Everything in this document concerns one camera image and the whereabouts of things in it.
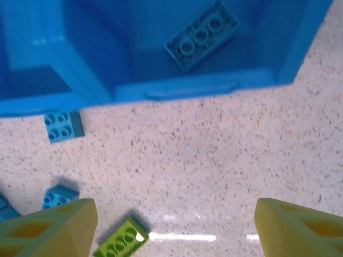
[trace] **terrazzo floor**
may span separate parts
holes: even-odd
[[[135,256],[263,256],[271,197],[343,216],[343,2],[288,87],[81,111],[86,137],[51,145],[42,117],[0,120],[0,192],[21,213],[60,183],[94,198],[92,251],[128,216]]]

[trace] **green brick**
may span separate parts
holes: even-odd
[[[110,238],[94,253],[94,257],[129,257],[141,248],[149,235],[129,218]]]

